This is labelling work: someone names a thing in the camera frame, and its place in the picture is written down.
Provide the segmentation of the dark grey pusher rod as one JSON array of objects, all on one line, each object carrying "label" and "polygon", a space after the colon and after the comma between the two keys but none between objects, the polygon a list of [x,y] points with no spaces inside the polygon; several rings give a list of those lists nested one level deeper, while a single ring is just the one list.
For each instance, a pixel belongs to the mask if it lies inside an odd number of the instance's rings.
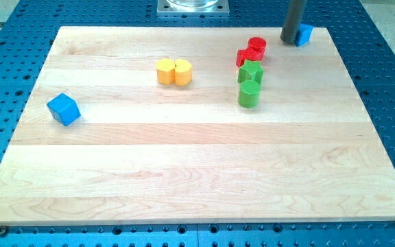
[{"label": "dark grey pusher rod", "polygon": [[298,28],[300,27],[307,0],[290,0],[285,22],[280,33],[280,39],[288,44],[294,44]]}]

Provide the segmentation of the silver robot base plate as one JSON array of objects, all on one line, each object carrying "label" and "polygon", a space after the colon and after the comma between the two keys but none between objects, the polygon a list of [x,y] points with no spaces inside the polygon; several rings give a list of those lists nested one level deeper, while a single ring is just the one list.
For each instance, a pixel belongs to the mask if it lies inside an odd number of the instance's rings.
[{"label": "silver robot base plate", "polygon": [[158,0],[158,15],[229,15],[229,0]]}]

